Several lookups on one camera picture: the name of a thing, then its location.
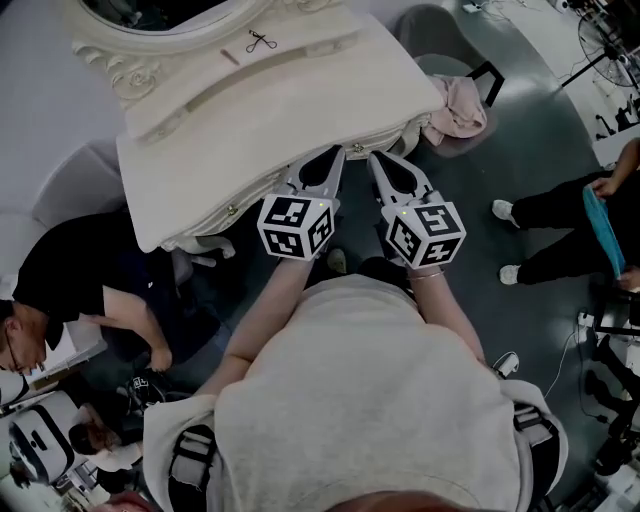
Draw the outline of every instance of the white ornate vanity table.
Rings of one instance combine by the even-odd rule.
[[[138,243],[188,252],[270,193],[288,164],[342,144],[404,155],[443,101],[372,17],[339,0],[228,0],[163,32],[64,0],[74,52],[126,111],[117,140]]]

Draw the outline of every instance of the scissors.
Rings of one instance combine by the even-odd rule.
[[[263,41],[272,50],[278,46],[278,43],[276,43],[275,41],[267,41],[265,39],[265,37],[267,37],[266,35],[260,35],[257,32],[254,32],[253,30],[249,30],[249,34],[251,34],[253,37],[256,37],[257,39],[255,43],[247,46],[247,53],[253,53],[253,50],[256,49],[256,46],[258,46],[258,43],[260,41]]]

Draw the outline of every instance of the pink cloth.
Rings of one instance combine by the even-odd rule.
[[[138,493],[126,491],[111,496],[109,501],[90,512],[154,512],[154,509]]]
[[[434,146],[442,143],[445,135],[468,139],[478,135],[487,126],[487,114],[482,108],[480,95],[473,79],[466,76],[429,77],[444,98],[445,107],[431,114],[422,134]]]

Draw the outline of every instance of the white wall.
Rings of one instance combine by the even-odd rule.
[[[106,79],[71,53],[57,4],[14,0],[0,14],[0,212],[30,211],[74,150],[124,127]]]

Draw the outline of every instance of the backpack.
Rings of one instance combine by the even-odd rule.
[[[127,382],[125,391],[129,398],[129,413],[140,417],[154,404],[175,402],[191,396],[175,391],[164,375],[148,368],[137,371]]]
[[[520,460],[516,512],[527,512],[537,507],[560,480],[569,452],[567,435],[539,388],[518,380],[503,380],[500,385],[503,395],[514,403],[514,438]],[[174,512],[217,510],[216,503],[207,501],[216,452],[210,425],[194,425],[180,434],[168,474]]]

